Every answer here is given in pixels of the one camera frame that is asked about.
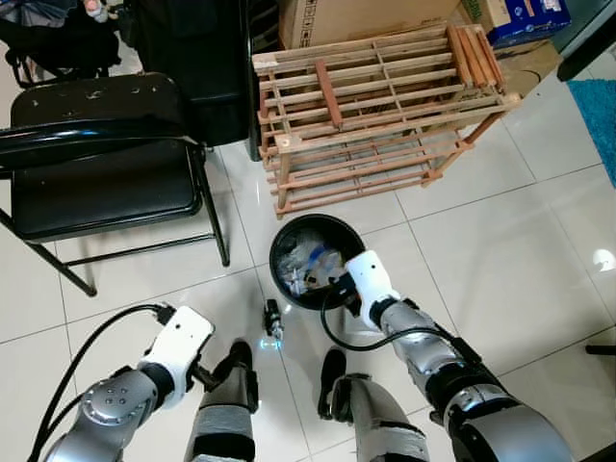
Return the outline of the round black rubbish bin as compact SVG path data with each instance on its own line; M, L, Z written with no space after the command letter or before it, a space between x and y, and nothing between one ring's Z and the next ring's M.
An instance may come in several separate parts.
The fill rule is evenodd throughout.
M345 281L345 264L366 250L360 234L339 218L309 213L274 235L269 264L274 286L295 307L358 312L358 294Z

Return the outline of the robot leg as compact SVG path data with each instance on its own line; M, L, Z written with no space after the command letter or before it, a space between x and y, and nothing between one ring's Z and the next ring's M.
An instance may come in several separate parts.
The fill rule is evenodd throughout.
M247 344L244 339L232 344ZM184 462L254 462L256 443L252 415L259 410L255 371L237 367L198 405Z
M357 462L428 462L425 434L370 375L347 372L346 359L337 347L322 357L320 418L353 427Z

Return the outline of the black fabric bag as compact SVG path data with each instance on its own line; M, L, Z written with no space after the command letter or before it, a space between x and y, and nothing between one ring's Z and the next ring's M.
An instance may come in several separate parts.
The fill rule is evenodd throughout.
M105 78L120 64L107 0L0 0L0 42L24 90Z

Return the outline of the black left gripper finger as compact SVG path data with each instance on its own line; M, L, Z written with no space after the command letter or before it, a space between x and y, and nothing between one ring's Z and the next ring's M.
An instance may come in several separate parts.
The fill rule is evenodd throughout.
M208 381L207 386L218 387L237 367L241 367L245 372L250 372L252 366L254 366L254 361L252 361L250 344L232 344L228 355L220 360L214 369L210 370L210 381Z

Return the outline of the crumpled clear plastic trash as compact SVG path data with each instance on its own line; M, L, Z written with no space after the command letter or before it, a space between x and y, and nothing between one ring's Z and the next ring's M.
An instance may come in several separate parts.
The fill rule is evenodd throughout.
M296 230L278 246L274 274L292 295L326 289L345 273L342 252L327 245L316 230Z

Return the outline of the small black device blue light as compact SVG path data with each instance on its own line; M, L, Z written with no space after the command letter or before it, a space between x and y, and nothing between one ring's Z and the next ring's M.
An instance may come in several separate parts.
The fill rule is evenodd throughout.
M265 331L265 336L261 339L261 347L264 350L282 350L283 321L280 303L276 299L266 299L261 324Z

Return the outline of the wooden slatted shoe rack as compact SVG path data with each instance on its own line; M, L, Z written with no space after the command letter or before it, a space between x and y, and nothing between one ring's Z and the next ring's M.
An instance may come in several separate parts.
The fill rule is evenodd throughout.
M426 188L521 102L475 25L278 50L252 66L279 217Z

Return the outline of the blue printed carton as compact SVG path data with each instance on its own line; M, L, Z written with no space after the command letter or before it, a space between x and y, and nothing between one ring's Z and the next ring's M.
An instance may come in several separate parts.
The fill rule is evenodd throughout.
M494 48L550 39L572 22L564 0L461 0L461 6Z

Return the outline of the black computer tower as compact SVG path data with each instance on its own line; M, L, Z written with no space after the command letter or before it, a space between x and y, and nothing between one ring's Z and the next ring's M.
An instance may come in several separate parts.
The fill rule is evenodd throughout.
M259 160L258 78L251 61L251 0L124 0L127 42L142 69L179 89L185 126L210 148L242 142Z

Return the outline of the large brown cardboard box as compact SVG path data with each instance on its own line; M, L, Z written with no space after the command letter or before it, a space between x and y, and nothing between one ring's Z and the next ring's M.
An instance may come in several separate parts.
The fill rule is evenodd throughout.
M452 16L462 0L280 0L283 48L368 39Z

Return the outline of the glossy black table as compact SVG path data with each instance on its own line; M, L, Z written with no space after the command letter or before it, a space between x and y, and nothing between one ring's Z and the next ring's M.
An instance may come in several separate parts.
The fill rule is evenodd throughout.
M555 32L551 43L560 57L555 70L557 80L568 81L576 79L615 43L616 38L606 25L616 13L616 0L562 0L562 3L571 22Z

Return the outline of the black folding chair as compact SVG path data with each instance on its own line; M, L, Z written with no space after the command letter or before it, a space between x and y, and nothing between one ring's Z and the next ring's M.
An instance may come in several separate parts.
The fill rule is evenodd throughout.
M163 73L61 81L18 93L0 129L0 225L85 295L96 287L48 244L204 213L220 262L232 263L179 88Z

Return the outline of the teal floor mat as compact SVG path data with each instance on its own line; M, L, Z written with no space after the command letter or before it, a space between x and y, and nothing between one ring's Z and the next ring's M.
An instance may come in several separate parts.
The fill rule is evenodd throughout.
M567 88L577 102L591 141L597 146L604 172L616 185L616 80L568 80Z

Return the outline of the robot right leg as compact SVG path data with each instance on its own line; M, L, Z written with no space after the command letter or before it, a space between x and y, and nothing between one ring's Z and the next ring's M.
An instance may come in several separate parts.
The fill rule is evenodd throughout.
M357 462L428 462L425 434L370 375L347 372L346 359L337 347L322 357L320 418L353 427Z

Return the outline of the robot left leg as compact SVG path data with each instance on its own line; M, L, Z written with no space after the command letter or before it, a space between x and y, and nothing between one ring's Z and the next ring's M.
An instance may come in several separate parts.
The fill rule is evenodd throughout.
M244 339L232 344L247 344ZM254 462L256 443L252 415L259 410L255 371L237 367L198 405L184 462Z

